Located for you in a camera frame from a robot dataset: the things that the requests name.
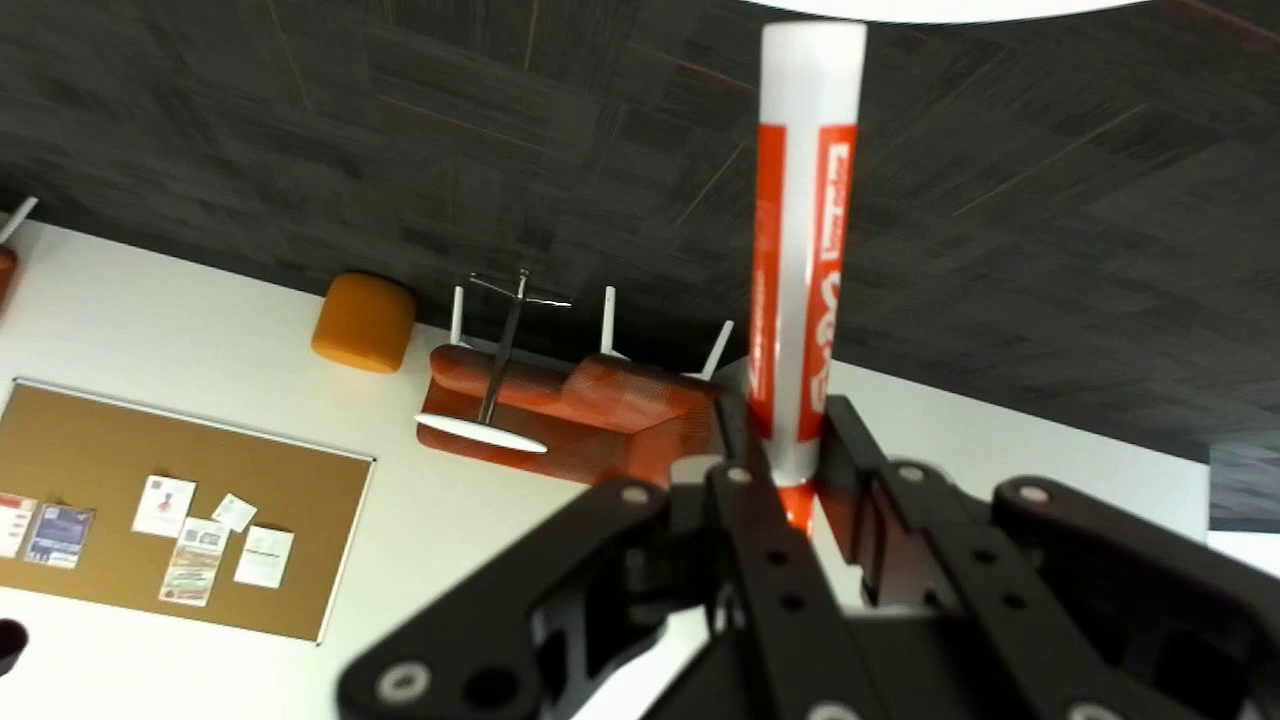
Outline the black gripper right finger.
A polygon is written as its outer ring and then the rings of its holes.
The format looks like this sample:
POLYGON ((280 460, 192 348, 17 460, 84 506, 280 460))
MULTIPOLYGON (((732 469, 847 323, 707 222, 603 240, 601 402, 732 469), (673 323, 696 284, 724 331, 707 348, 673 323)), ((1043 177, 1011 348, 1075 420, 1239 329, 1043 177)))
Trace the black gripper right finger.
POLYGON ((894 720, 1142 720, 1111 674, 991 512, 920 460, 889 460, 830 402, 821 506, 863 574, 855 648, 894 720))

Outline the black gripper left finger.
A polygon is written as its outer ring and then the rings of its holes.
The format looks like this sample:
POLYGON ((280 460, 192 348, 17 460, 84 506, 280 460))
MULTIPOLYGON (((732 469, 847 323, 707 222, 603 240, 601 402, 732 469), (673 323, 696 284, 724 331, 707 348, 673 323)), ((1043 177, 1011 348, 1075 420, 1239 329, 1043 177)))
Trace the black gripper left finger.
POLYGON ((707 516, 732 588, 732 648, 752 720, 874 720, 863 664, 845 635, 812 543, 787 524, 766 445, 738 391, 716 396, 724 460, 707 472, 707 516))

